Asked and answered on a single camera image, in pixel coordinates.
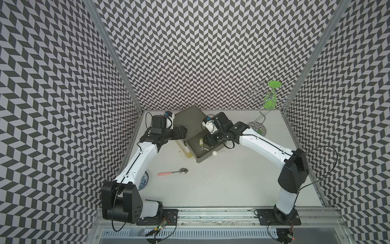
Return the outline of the grey top drawer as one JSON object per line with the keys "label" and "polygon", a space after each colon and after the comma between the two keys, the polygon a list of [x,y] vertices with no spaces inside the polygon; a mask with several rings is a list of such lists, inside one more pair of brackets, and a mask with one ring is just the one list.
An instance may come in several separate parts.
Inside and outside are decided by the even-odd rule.
{"label": "grey top drawer", "polygon": [[197,163],[201,163],[209,157],[213,156],[214,151],[219,151],[224,148],[222,143],[217,144],[216,147],[209,147],[204,144],[204,146],[199,145],[201,138],[204,138],[205,133],[199,133],[191,137],[190,139],[185,140],[185,144],[188,147],[189,151],[193,154]]}

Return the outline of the chrome spiral mug tree stand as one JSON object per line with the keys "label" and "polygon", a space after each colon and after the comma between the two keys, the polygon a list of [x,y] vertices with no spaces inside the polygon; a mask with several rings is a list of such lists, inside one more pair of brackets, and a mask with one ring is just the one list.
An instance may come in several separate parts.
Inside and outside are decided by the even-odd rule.
{"label": "chrome spiral mug tree stand", "polygon": [[249,122],[248,125],[262,136],[265,136],[267,133],[267,129],[265,127],[267,114],[269,114],[272,110],[275,110],[278,105],[280,105],[281,109],[288,108],[287,102],[292,97],[291,93],[285,96],[280,96],[278,94],[278,91],[282,87],[282,83],[280,81],[271,80],[267,82],[266,85],[268,88],[266,93],[261,93],[263,84],[259,82],[256,83],[255,87],[252,88],[252,90],[249,92],[249,96],[251,98],[257,99],[260,104],[260,116],[254,121]]}

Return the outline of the grey drawer cabinet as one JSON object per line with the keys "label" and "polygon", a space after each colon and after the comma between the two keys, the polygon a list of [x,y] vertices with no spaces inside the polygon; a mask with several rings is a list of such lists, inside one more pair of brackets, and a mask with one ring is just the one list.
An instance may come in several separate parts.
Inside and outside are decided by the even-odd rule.
{"label": "grey drawer cabinet", "polygon": [[[205,113],[202,112],[196,105],[193,105],[185,110],[182,110],[175,114],[174,126],[184,126],[187,128],[186,139],[198,135],[199,133],[208,132],[202,127],[202,121],[205,117]],[[187,158],[194,157],[193,154],[189,151],[188,147],[185,144],[185,140],[176,141],[182,153]]]}

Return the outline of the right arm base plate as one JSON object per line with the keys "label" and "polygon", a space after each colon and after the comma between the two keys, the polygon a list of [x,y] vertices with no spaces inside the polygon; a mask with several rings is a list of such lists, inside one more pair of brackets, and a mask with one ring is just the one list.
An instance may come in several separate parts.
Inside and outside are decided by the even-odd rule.
{"label": "right arm base plate", "polygon": [[268,225],[294,225],[301,226],[302,222],[300,216],[298,215],[298,211],[293,208],[289,214],[284,214],[279,209],[268,209],[268,208],[260,208],[254,211],[255,215],[258,217],[261,226]]}

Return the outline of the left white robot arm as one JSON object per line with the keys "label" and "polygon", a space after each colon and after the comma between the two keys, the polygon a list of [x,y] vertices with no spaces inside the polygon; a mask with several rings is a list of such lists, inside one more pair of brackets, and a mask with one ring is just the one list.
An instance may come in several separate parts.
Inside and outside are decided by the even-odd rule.
{"label": "left white robot arm", "polygon": [[162,219],[162,203],[143,200],[139,185],[161,147],[170,140],[185,138],[187,129],[184,126],[174,126],[174,117],[170,111],[166,111],[164,115],[152,116],[151,126],[137,143],[135,155],[113,181],[103,184],[102,215],[105,220],[136,224],[140,219]]}

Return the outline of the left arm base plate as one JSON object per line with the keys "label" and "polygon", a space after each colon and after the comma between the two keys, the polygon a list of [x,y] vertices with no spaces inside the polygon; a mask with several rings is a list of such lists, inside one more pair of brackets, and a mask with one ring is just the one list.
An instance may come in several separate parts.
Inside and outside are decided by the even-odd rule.
{"label": "left arm base plate", "polygon": [[155,217],[144,217],[139,219],[136,223],[137,226],[158,226],[163,222],[167,221],[167,226],[175,226],[177,224],[178,209],[163,209],[159,211]]}

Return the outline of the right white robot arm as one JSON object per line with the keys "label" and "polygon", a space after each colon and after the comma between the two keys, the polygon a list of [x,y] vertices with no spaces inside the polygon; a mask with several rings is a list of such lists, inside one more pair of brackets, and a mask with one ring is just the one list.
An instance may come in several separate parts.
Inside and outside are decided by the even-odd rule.
{"label": "right white robot arm", "polygon": [[201,127],[208,131],[203,137],[208,147],[229,141],[233,143],[231,148],[240,144],[259,153],[280,169],[280,191],[273,208],[272,222],[280,225],[292,222],[297,216],[296,200],[309,175],[306,153],[299,148],[289,149],[278,145],[243,122],[233,124],[223,112],[213,117],[205,116]]}

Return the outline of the keys with yellow tag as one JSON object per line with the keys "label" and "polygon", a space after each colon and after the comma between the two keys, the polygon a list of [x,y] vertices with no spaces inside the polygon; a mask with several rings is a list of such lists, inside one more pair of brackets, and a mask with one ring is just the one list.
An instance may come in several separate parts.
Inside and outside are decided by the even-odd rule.
{"label": "keys with yellow tag", "polygon": [[199,146],[201,147],[201,150],[209,151],[209,149],[205,147],[203,138],[200,138],[200,139],[199,139]]}

